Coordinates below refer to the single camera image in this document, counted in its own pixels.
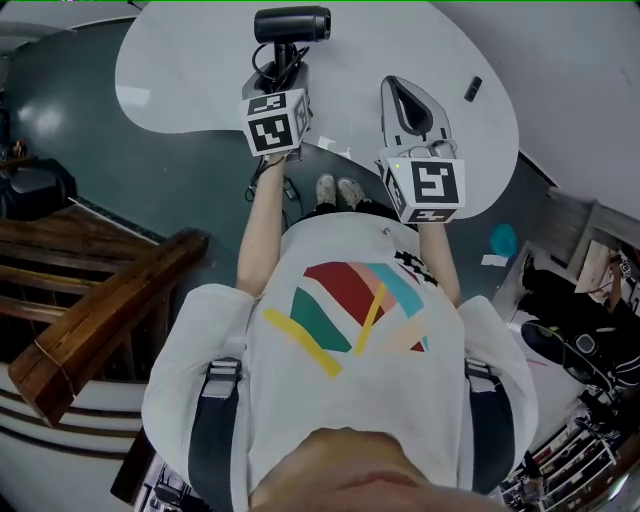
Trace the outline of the black hair dryer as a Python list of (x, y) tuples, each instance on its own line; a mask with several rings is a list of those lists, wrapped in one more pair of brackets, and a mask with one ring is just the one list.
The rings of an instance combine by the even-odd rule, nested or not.
[[(311, 42), (319, 42), (330, 38), (331, 34), (331, 12), (321, 6), (293, 6), (262, 9), (254, 16), (254, 36), (259, 43), (258, 49), (254, 51), (259, 54), (261, 50), (268, 46), (273, 47), (273, 59), (265, 65), (258, 65), (256, 59), (251, 59), (253, 73), (258, 73), (263, 77), (269, 76), (273, 80), (273, 93), (283, 92), (290, 89), (291, 76), (297, 65), (303, 61), (309, 48), (306, 46)], [(309, 87), (308, 108), (310, 108)], [(243, 96), (242, 100), (253, 97)], [(301, 145), (297, 150), (285, 151), (287, 159), (299, 160), (301, 158)], [(259, 163), (249, 181), (249, 186), (245, 192), (245, 199), (252, 201), (255, 196), (257, 180), (261, 171), (266, 166), (270, 155), (257, 157)]]

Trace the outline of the person's shoe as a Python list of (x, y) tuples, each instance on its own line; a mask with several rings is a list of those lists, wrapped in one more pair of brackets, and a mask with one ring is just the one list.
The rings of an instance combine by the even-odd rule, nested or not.
[(362, 186), (353, 179), (341, 177), (337, 181), (337, 191), (346, 205), (354, 211), (369, 206), (372, 201)]
[(331, 174), (322, 174), (315, 187), (317, 206), (329, 205), (335, 207), (337, 205), (336, 198), (336, 182)]

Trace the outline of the black backpack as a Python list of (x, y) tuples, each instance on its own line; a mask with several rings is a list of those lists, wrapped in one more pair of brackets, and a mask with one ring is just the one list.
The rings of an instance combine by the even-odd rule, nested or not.
[(524, 322), (521, 336), (530, 349), (542, 358), (560, 365), (572, 378), (585, 386), (613, 392), (615, 388), (633, 389), (640, 386), (640, 357), (634, 362), (617, 365), (596, 335), (582, 333), (566, 338), (558, 327), (546, 326), (539, 320)]

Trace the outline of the person's right forearm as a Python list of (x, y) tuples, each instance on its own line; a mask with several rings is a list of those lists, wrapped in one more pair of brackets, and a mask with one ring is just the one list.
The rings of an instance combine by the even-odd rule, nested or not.
[(419, 224), (420, 256), (455, 307), (461, 303), (461, 288), (444, 224)]

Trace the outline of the teal plastic bag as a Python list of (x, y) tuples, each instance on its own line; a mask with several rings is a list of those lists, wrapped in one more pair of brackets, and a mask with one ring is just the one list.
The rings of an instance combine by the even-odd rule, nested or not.
[(494, 228), (489, 242), (493, 253), (497, 256), (509, 259), (517, 253), (517, 236), (512, 226), (507, 223)]

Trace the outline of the white kidney-shaped table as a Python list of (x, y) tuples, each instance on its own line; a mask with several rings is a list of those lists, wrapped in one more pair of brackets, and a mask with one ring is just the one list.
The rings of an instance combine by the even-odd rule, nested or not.
[[(240, 130), (239, 104), (265, 63), (254, 36), (258, 2), (152, 2), (117, 56), (115, 92), (126, 116), (156, 133)], [(515, 170), (518, 125), (511, 100), (469, 37), (427, 2), (332, 2), (331, 35), (306, 55), (313, 113), (305, 142), (373, 169), (383, 148), (382, 80), (395, 75), (445, 109), (466, 168), (460, 218), (487, 210)], [(474, 76), (482, 86), (464, 94)]]

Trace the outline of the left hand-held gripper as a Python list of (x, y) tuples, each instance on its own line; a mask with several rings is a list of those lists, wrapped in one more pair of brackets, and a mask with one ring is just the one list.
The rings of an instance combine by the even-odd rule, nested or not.
[(309, 129), (309, 65), (294, 69), (290, 89), (273, 93), (273, 80), (253, 73), (243, 85), (241, 121), (251, 154), (263, 157), (297, 150)]

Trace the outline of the person's left shoe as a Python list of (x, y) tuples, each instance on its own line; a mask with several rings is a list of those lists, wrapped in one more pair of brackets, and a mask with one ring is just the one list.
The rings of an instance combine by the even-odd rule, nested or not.
[(322, 174), (315, 187), (317, 206), (329, 205), (335, 207), (337, 205), (336, 198), (336, 182), (331, 174)]

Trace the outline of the pink paper bag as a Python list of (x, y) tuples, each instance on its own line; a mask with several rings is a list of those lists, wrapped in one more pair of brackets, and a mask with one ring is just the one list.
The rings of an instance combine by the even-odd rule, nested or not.
[(618, 251), (591, 240), (580, 269), (576, 292), (587, 293), (596, 301), (604, 301), (612, 287), (610, 264), (614, 259), (620, 259)]

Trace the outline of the black jacket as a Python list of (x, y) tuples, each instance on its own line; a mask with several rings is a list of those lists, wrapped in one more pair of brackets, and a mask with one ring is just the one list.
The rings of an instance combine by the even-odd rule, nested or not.
[(537, 269), (534, 258), (527, 254), (522, 266), (520, 282), (526, 294), (518, 301), (517, 309), (537, 319), (561, 327), (575, 324), (585, 328), (613, 328), (613, 311), (621, 299), (622, 271), (619, 258), (610, 261), (613, 275), (609, 307), (596, 303), (588, 293), (576, 293), (576, 285), (547, 269)]

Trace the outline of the person's right shoe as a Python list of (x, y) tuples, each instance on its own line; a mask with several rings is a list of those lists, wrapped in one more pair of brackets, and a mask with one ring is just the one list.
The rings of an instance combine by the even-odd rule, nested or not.
[(354, 211), (369, 206), (372, 201), (362, 186), (353, 179), (341, 177), (337, 181), (337, 191), (346, 205)]

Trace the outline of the grey shelf unit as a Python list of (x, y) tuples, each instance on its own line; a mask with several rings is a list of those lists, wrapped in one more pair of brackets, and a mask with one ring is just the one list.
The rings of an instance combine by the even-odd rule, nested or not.
[(628, 246), (640, 264), (640, 220), (601, 204), (552, 187), (547, 192), (539, 235), (543, 248), (577, 278), (592, 240)]

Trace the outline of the person's left forearm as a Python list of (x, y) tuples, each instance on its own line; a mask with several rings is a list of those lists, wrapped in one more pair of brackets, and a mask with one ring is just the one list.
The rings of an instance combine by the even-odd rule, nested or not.
[(259, 297), (281, 254), (284, 167), (287, 153), (269, 156), (255, 196), (237, 261), (236, 288)]

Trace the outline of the wooden stair railing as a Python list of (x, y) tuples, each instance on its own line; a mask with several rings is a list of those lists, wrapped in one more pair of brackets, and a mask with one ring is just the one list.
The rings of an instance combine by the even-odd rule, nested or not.
[(0, 512), (130, 512), (148, 496), (139, 402), (208, 242), (80, 204), (0, 219)]

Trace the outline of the black trousers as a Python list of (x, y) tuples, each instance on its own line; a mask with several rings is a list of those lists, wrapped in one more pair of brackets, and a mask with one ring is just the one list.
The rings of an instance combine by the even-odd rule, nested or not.
[[(313, 217), (334, 213), (339, 213), (337, 205), (334, 205), (332, 203), (321, 203), (318, 204), (313, 211), (298, 219), (297, 222), (302, 222)], [(399, 217), (393, 208), (390, 208), (382, 203), (373, 201), (368, 198), (360, 200), (356, 204), (355, 209), (350, 210), (350, 213), (374, 215), (399, 222)]]

